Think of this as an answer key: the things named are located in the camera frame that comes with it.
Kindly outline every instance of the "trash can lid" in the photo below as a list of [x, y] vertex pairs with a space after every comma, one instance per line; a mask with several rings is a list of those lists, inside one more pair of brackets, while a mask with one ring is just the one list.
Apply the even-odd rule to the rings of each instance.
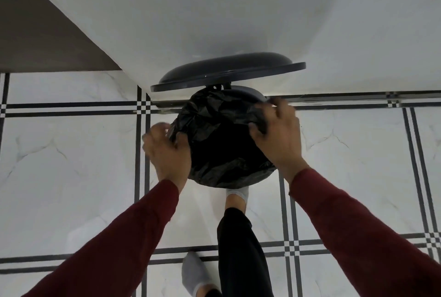
[[176, 67], [150, 88], [153, 92], [157, 92], [210, 86], [300, 71], [305, 68], [305, 62], [293, 64], [288, 57], [278, 53], [238, 54]]

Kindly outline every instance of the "white marble floor tile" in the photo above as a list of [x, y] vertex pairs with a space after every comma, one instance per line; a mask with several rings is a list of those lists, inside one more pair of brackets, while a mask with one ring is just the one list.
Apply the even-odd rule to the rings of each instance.
[[134, 201], [136, 116], [7, 118], [0, 257], [71, 253]]
[[0, 275], [0, 296], [18, 297], [27, 293], [49, 273]]
[[135, 101], [136, 91], [123, 71], [12, 73], [8, 104]]
[[[288, 296], [285, 258], [267, 258], [271, 286], [275, 297]], [[220, 287], [218, 261], [204, 262], [214, 284]], [[181, 263], [157, 264], [147, 267], [147, 297], [189, 296], [182, 285]]]
[[[298, 112], [311, 167], [398, 233], [423, 232], [401, 109]], [[296, 204], [300, 239], [318, 239]]]
[[441, 230], [441, 108], [416, 108], [421, 146], [432, 194], [438, 231]]
[[[171, 123], [176, 115], [151, 115], [151, 124]], [[157, 176], [150, 164], [150, 187]], [[225, 205], [225, 189], [199, 185], [189, 180], [171, 221], [165, 227], [159, 248], [217, 244], [217, 227]], [[278, 173], [250, 187], [246, 216], [260, 242], [283, 240]]]
[[304, 296], [359, 296], [331, 254], [300, 256], [300, 270]]

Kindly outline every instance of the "tiled floor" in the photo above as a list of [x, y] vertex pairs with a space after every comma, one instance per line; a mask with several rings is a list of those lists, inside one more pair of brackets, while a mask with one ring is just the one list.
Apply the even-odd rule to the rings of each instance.
[[[157, 182], [141, 134], [159, 114], [122, 72], [1, 74], [0, 296], [19, 296]], [[441, 108], [302, 108], [306, 160], [437, 261]], [[247, 216], [275, 296], [357, 296], [274, 172], [250, 189]], [[187, 183], [138, 297], [185, 296], [181, 262], [199, 250], [217, 273], [225, 193]]]

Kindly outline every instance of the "maroon long sleeve shirt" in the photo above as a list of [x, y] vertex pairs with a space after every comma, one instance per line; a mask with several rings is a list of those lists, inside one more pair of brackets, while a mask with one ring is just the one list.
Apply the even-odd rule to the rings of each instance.
[[[298, 173], [290, 195], [361, 297], [441, 296], [441, 266], [315, 170]], [[25, 296], [129, 297], [178, 200], [159, 182]]]

